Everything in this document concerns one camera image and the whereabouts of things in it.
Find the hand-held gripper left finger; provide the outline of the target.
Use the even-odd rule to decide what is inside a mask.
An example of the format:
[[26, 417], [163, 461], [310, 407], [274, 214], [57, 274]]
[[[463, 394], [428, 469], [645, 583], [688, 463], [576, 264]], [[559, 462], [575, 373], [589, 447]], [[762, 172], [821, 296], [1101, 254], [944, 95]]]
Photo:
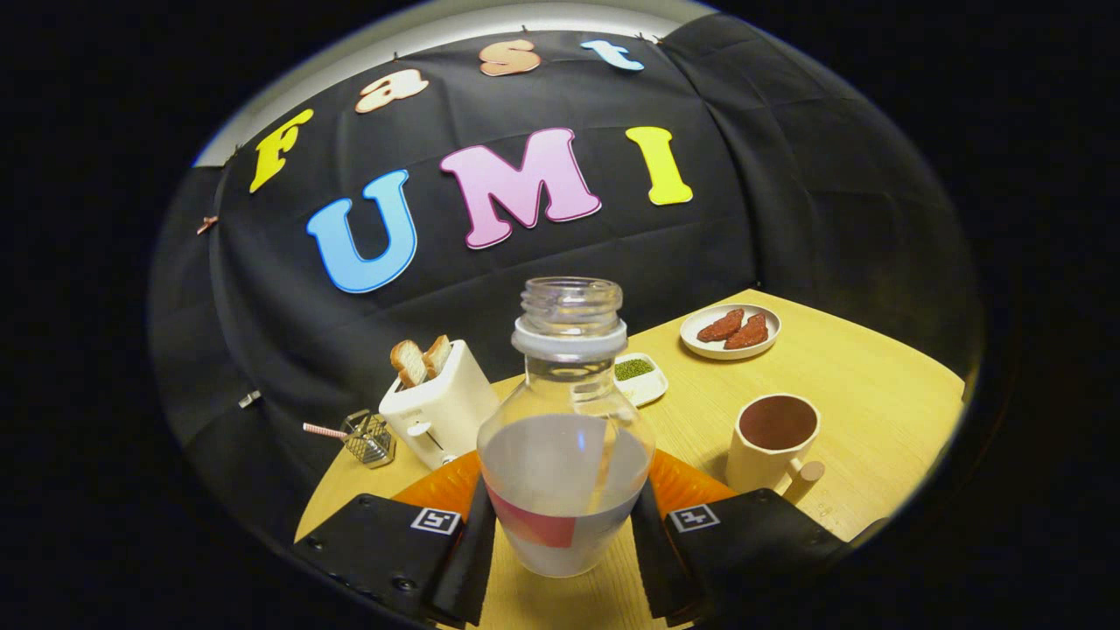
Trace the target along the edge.
[[357, 494], [293, 553], [356, 597], [420, 626], [478, 626], [495, 522], [472, 451], [393, 498]]

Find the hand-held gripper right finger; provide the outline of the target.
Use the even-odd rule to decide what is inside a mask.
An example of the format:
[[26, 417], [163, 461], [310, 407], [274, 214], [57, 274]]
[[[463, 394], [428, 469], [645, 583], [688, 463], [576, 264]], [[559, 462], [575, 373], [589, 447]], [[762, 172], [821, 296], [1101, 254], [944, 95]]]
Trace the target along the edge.
[[775, 491], [737, 493], [662, 450], [631, 525], [648, 611], [669, 626], [787, 606], [851, 550]]

